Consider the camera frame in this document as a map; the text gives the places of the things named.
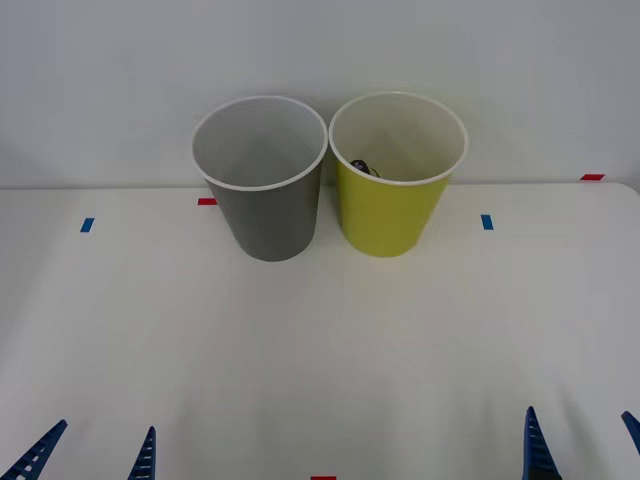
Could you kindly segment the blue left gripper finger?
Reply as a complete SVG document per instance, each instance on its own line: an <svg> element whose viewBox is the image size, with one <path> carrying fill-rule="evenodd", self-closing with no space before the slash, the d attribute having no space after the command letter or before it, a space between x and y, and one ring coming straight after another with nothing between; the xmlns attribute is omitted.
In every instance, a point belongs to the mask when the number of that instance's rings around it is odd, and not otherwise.
<svg viewBox="0 0 640 480"><path fill-rule="evenodd" d="M151 426L129 473L129 480L154 480L156 469L156 430Z"/></svg>
<svg viewBox="0 0 640 480"><path fill-rule="evenodd" d="M32 445L2 476L2 480L37 480L66 430L62 419Z"/></svg>

